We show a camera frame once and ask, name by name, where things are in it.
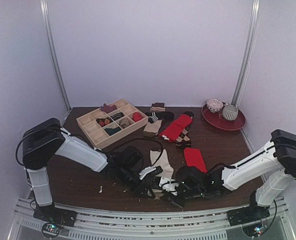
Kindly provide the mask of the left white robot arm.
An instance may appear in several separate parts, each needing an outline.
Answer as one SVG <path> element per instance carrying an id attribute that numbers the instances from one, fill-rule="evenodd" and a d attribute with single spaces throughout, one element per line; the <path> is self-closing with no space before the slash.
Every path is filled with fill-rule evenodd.
<path id="1" fill-rule="evenodd" d="M 47 172 L 53 156 L 65 157 L 134 191 L 149 189 L 152 179 L 163 171 L 156 163 L 134 170 L 143 159 L 137 148 L 128 146 L 122 152 L 104 152 L 61 127 L 57 118 L 50 118 L 27 130 L 15 150 L 16 161 L 27 173 L 40 214 L 49 222 L 55 222 L 60 216 L 54 207 Z"/>

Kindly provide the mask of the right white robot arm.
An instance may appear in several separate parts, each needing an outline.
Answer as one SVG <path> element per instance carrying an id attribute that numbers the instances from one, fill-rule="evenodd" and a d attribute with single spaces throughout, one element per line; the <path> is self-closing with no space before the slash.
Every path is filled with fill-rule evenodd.
<path id="1" fill-rule="evenodd" d="M 273 200 L 296 180 L 296 135 L 274 130 L 271 140 L 248 157 L 231 165 L 217 164 L 207 173 L 194 166 L 181 167 L 175 178 L 160 183 L 175 206 L 184 207 L 192 198 L 219 199 L 245 183 L 271 172 L 269 179 L 250 196 L 244 210 L 247 220 L 254 221 Z"/>

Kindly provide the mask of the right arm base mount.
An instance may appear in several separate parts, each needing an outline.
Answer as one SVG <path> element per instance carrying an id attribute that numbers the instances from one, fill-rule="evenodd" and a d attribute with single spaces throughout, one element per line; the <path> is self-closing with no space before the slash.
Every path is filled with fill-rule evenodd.
<path id="1" fill-rule="evenodd" d="M 268 227 L 269 208 L 242 207 L 227 212 L 230 226 L 242 225 L 243 233 L 252 239 L 263 235 Z"/>

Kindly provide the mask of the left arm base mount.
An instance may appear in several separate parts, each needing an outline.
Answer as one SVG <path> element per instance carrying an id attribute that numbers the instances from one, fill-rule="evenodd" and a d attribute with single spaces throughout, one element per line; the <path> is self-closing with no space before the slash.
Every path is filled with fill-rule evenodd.
<path id="1" fill-rule="evenodd" d="M 54 239 L 61 234 L 64 227 L 74 226 L 77 212 L 58 208 L 54 205 L 36 205 L 33 217 L 45 222 L 41 226 L 42 235 L 47 239 Z"/>

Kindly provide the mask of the cream and brown sock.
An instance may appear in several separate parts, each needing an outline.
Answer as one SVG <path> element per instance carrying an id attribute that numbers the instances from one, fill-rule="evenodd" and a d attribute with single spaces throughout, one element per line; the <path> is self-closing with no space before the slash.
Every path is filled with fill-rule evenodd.
<path id="1" fill-rule="evenodd" d="M 161 198 L 164 196 L 164 193 L 163 193 L 163 189 L 160 188 L 159 183 L 161 182 L 162 185 L 165 183 L 168 183 L 164 185 L 168 190 L 169 185 L 174 182 L 174 180 L 172 179 L 174 169 L 169 163 L 166 149 L 163 150 L 161 157 L 158 159 L 157 163 L 154 166 L 155 167 L 160 166 L 163 170 L 162 173 L 155 176 L 151 185 L 151 188 L 154 194 L 156 195 L 156 199 L 161 200 Z"/>

